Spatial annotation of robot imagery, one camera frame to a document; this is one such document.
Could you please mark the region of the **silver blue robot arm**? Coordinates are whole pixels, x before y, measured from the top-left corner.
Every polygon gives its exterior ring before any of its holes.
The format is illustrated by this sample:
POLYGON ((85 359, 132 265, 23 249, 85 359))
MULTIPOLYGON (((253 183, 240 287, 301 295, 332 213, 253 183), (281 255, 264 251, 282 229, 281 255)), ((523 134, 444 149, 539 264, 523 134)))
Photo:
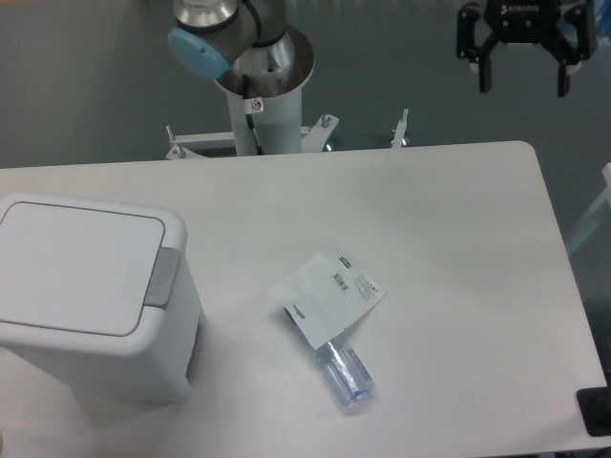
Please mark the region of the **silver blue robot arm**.
MULTIPOLYGON (((308 39, 286 22, 284 1, 176 1, 168 44, 192 73, 242 98, 301 87, 314 67, 308 39)), ((499 44, 540 45, 558 62, 558 95, 597 48, 591 1, 472 1, 457 13, 455 54, 469 61, 479 90, 492 87, 499 44)))

